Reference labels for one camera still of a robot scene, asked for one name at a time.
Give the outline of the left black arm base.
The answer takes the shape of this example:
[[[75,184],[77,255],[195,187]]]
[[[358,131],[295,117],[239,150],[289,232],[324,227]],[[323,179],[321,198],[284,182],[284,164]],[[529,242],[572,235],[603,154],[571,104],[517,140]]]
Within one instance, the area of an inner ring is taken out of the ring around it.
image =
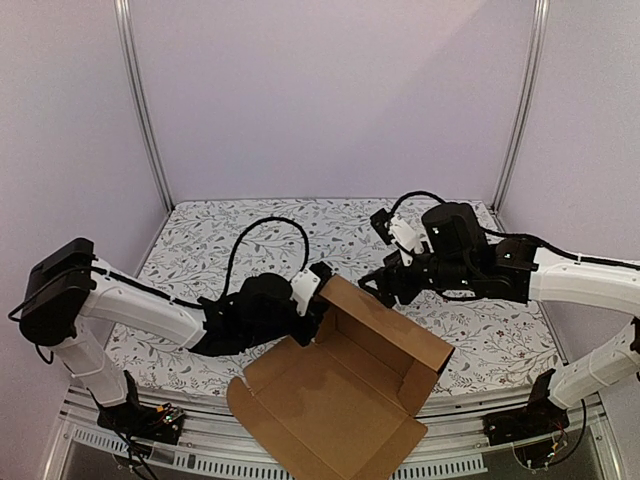
[[[133,377],[127,370],[123,373],[127,387],[123,403],[105,407],[95,400],[98,425],[126,437],[177,445],[185,421],[184,410],[171,403],[156,407],[142,405]]]

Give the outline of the brown cardboard box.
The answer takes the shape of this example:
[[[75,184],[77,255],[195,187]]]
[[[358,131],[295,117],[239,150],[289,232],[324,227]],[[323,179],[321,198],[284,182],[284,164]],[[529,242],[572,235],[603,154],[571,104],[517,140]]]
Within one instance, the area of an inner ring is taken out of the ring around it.
[[[296,479],[388,479],[454,348],[341,276],[319,296],[314,342],[279,341],[230,381],[228,407]]]

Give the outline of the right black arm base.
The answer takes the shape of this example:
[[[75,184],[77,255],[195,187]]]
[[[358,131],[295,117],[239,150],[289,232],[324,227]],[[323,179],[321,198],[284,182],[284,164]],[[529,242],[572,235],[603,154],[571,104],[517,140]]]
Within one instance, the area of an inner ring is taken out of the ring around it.
[[[549,400],[549,385],[555,373],[550,369],[535,380],[523,407],[482,417],[483,433],[491,446],[550,434],[570,425],[567,410]]]

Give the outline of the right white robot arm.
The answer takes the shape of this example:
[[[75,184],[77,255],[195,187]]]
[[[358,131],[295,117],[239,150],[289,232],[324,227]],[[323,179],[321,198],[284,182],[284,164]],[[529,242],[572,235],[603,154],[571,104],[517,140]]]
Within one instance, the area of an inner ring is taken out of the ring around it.
[[[616,313],[627,323],[611,338],[534,383],[517,427],[537,436],[584,398],[639,372],[639,266],[562,250],[532,234],[482,226],[468,203],[441,202],[422,214],[417,232],[395,208],[370,217],[394,252],[359,285],[387,307],[431,291],[451,301],[566,304]]]

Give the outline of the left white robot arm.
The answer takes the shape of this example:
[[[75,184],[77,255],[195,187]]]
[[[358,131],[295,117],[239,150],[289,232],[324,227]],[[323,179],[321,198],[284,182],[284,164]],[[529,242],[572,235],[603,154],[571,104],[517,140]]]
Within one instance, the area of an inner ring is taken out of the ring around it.
[[[126,433],[138,434],[148,426],[148,412],[85,320],[133,327],[205,357],[236,355],[282,337],[306,346],[326,311],[317,296],[331,276],[326,264],[316,263],[290,280],[263,273],[236,293],[189,302],[113,269],[95,255],[92,241],[76,238],[31,269],[24,300],[8,317],[26,340],[59,358],[98,405],[110,408]]]

